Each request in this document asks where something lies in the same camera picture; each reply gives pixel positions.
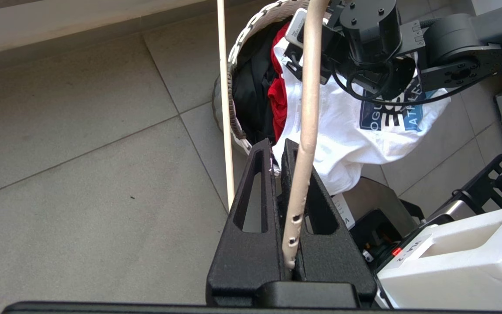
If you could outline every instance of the red light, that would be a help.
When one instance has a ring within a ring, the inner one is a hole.
[[[400,254],[400,252],[402,252],[402,249],[401,248],[396,248],[396,249],[392,250],[392,255],[393,256],[397,256],[398,254]]]

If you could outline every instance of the tile grout line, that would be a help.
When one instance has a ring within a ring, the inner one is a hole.
[[[423,180],[425,177],[427,177],[427,175],[429,175],[429,173],[431,173],[432,171],[434,171],[435,169],[437,169],[440,165],[444,164],[445,161],[447,161],[448,159],[450,159],[450,157],[452,157],[452,155],[456,154],[460,149],[463,149],[466,145],[468,145],[469,142],[471,142],[472,140],[476,140],[476,137],[472,137],[470,138],[466,143],[464,143],[459,149],[455,150],[450,156],[446,157],[443,161],[441,161],[441,163],[439,163],[438,165],[436,165],[433,169],[431,169],[428,173],[426,173],[423,177],[421,177],[418,181],[414,182],[412,185],[410,185],[406,190],[404,190],[400,195],[398,195],[398,197],[404,195],[404,193],[406,193],[408,190],[410,190],[414,185],[416,185],[418,182],[420,182],[421,180]]]
[[[203,169],[205,169],[205,173],[208,175],[209,177],[209,181],[210,183],[212,184],[212,186],[214,187],[214,190],[216,191],[217,193],[217,196],[218,196],[218,199],[220,201],[220,203],[222,204],[222,207],[224,208],[224,210],[227,212],[227,209],[226,209],[226,206],[224,205],[224,202],[222,201],[222,198],[220,197],[220,193],[218,192],[218,189],[217,187],[214,185],[214,182],[213,182],[213,179],[212,177],[210,176],[210,173],[207,169],[207,167],[205,166],[205,163],[203,162],[203,159],[201,158],[201,154],[199,153],[199,150],[197,149],[197,146],[195,145],[195,142],[193,142],[193,138],[191,137],[191,134],[189,133],[189,130],[187,129],[187,125],[185,125],[185,121],[183,121],[183,118],[181,117],[181,114],[179,112],[179,109],[177,109],[177,106],[176,106],[176,103],[175,101],[173,100],[173,97],[172,97],[172,94],[170,93],[170,89],[168,88],[168,86],[166,85],[166,81],[164,80],[164,78],[162,77],[162,73],[160,73],[160,69],[158,68],[158,65],[156,64],[155,60],[154,60],[154,57],[152,56],[152,52],[150,51],[150,48],[148,47],[148,44],[146,42],[146,39],[145,39],[145,36],[143,36],[143,34],[141,34],[141,37],[143,38],[143,42],[145,44],[145,47],[147,48],[147,51],[148,51],[148,54],[150,55],[153,63],[154,63],[154,67],[156,68],[156,72],[158,72],[158,75],[160,77],[160,79],[162,80],[162,84],[164,84],[164,87],[166,88],[166,92],[168,93],[168,96],[170,98],[170,100],[172,101],[173,103],[173,106],[175,107],[176,111],[177,111],[177,115],[176,117],[179,116],[180,120],[181,120],[181,124],[183,124],[183,128],[185,129],[185,132],[187,133],[187,137],[189,137],[189,141],[191,141],[191,145],[193,145],[193,149],[195,149],[195,152],[197,153],[197,156],[199,157],[199,160],[201,161],[201,165],[203,165]],[[198,105],[196,107],[193,107],[191,109],[188,109],[186,111],[183,111],[183,113],[186,113],[187,111],[189,110],[193,110],[195,108],[198,108],[198,107],[201,107],[203,105],[206,105],[208,102],[205,102],[203,103],[202,105]]]
[[[61,163],[58,163],[57,165],[53,165],[53,166],[51,166],[51,167],[48,167],[48,168],[43,169],[43,170],[41,170],[41,171],[38,171],[37,173],[31,174],[31,175],[29,175],[29,176],[27,176],[27,177],[23,177],[22,179],[19,179],[19,180],[17,180],[17,181],[14,181],[13,183],[9,183],[9,184],[7,184],[7,185],[4,185],[4,186],[0,187],[0,191],[1,191],[2,189],[5,189],[5,188],[10,187],[10,186],[12,186],[12,185],[15,185],[16,183],[20,183],[20,182],[22,182],[22,181],[25,181],[25,180],[30,179],[31,177],[34,177],[34,176],[39,175],[39,174],[41,174],[41,173],[44,173],[44,172],[46,172],[46,171],[50,171],[50,170],[52,170],[52,169],[55,169],[55,168],[57,168],[57,167],[59,167],[59,166],[61,166],[61,165],[65,164],[65,163],[68,163],[68,162],[70,162],[70,161],[74,161],[75,159],[78,159],[78,158],[80,158],[80,157],[83,157],[83,156],[85,156],[85,155],[88,155],[88,154],[90,154],[90,153],[92,153],[92,152],[94,152],[94,151],[97,151],[97,150],[99,150],[99,149],[102,149],[102,148],[104,148],[104,147],[107,147],[107,146],[109,146],[109,145],[112,145],[112,144],[114,144],[114,143],[117,143],[117,142],[119,142],[119,141],[121,141],[121,140],[127,139],[128,137],[132,137],[133,135],[136,135],[136,134],[139,134],[139,133],[141,133],[141,132],[143,132],[143,131],[146,131],[146,130],[148,130],[148,129],[151,129],[152,127],[155,127],[155,126],[159,125],[160,123],[165,123],[166,121],[169,121],[169,120],[175,119],[175,118],[177,118],[177,117],[179,117],[179,115],[175,115],[175,116],[170,117],[170,118],[168,118],[168,119],[164,119],[164,120],[160,121],[159,123],[154,123],[153,125],[149,125],[148,127],[145,127],[145,128],[140,129],[140,130],[138,130],[138,131],[135,131],[135,132],[133,132],[133,133],[131,133],[131,134],[129,134],[129,135],[126,135],[125,137],[120,137],[119,139],[113,140],[113,141],[111,141],[111,142],[109,142],[109,143],[105,143],[104,145],[102,145],[102,146],[100,146],[100,147],[96,147],[95,149],[91,149],[91,150],[89,150],[89,151],[86,151],[85,153],[82,153],[82,154],[80,154],[80,155],[78,155],[78,156],[75,156],[75,157],[73,157],[73,158],[71,158],[71,159],[67,159],[66,161],[62,161]]]

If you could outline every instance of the laundry basket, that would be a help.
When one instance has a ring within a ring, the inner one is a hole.
[[[251,151],[251,143],[247,140],[247,136],[245,132],[242,130],[239,121],[237,120],[237,116],[235,115],[235,103],[233,100],[232,94],[232,75],[237,67],[237,55],[241,47],[247,42],[251,36],[262,30],[266,26],[280,22],[282,20],[287,19],[288,17],[295,14],[295,11],[299,8],[306,8],[309,4],[309,0],[278,0],[277,2],[273,2],[268,4],[264,8],[262,8],[257,14],[255,14],[247,23],[245,28],[239,33],[235,44],[231,48],[231,51],[227,58],[227,97],[228,97],[228,105],[230,109],[230,127],[231,127],[231,135],[233,143],[240,148],[241,151],[245,152],[246,155],[249,155],[249,151]],[[220,130],[222,129],[222,101],[221,101],[221,92],[220,92],[220,84],[219,78],[214,84],[213,91],[213,99],[212,99],[212,108],[214,113],[214,119],[217,122]],[[280,168],[275,165],[275,174],[280,173]]]

